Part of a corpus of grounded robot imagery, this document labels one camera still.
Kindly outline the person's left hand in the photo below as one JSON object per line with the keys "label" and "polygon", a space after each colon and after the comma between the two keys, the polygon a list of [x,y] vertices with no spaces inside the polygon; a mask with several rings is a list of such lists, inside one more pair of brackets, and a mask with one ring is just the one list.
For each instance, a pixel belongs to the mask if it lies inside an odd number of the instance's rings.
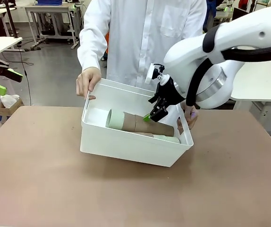
{"label": "person's left hand", "polygon": [[198,110],[195,106],[187,106],[185,102],[180,103],[180,107],[184,112],[184,117],[188,124],[189,129],[191,130],[198,118]]}

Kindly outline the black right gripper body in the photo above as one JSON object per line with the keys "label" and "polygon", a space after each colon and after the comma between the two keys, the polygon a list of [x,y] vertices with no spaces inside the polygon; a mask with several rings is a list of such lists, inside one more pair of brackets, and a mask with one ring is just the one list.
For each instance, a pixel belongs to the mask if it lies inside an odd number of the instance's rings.
{"label": "black right gripper body", "polygon": [[174,80],[172,78],[169,78],[164,85],[161,85],[159,82],[155,94],[157,96],[156,105],[159,107],[177,105],[185,100],[185,98],[178,92],[178,89],[175,87]]}

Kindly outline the person's right hand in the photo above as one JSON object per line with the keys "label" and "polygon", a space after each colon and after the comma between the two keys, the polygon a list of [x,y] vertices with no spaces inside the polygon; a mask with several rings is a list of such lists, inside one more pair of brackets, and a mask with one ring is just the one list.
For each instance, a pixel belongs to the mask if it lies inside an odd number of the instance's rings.
{"label": "person's right hand", "polygon": [[76,95],[82,96],[86,100],[101,78],[101,71],[98,68],[89,67],[83,70],[76,79]]}

